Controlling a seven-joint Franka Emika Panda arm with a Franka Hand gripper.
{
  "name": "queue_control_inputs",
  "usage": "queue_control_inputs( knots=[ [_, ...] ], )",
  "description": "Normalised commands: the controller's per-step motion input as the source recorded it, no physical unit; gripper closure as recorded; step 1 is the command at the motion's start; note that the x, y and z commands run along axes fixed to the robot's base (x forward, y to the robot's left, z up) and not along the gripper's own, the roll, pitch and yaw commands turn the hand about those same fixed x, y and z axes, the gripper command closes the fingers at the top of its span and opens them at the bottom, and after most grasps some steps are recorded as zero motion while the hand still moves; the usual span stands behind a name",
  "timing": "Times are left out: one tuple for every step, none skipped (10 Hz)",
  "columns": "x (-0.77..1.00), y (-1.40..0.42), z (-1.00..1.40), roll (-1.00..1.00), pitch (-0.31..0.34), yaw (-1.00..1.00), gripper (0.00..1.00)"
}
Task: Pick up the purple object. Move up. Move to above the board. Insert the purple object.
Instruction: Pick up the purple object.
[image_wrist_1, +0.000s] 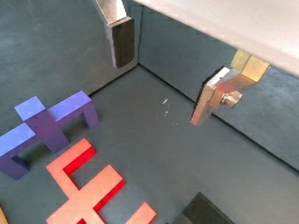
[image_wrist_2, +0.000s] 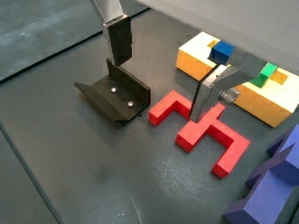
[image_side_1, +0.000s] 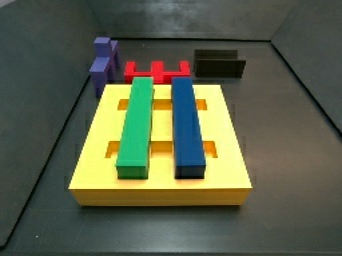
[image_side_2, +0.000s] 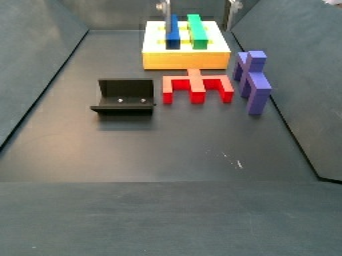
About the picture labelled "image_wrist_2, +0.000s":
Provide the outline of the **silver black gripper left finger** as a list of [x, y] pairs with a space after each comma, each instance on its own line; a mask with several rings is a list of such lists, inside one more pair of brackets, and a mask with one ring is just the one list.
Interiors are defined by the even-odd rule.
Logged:
[[103, 32], [111, 57], [119, 67], [132, 58], [131, 17], [124, 13], [119, 0], [89, 0], [103, 19]]

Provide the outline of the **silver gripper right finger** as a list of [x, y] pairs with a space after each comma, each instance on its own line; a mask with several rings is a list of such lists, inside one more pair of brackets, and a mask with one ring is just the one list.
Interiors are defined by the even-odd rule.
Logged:
[[239, 91], [229, 80], [236, 72], [233, 66], [224, 67], [217, 64], [200, 79], [191, 103], [189, 118], [193, 122], [201, 119], [203, 114], [217, 101], [231, 105], [237, 99]]

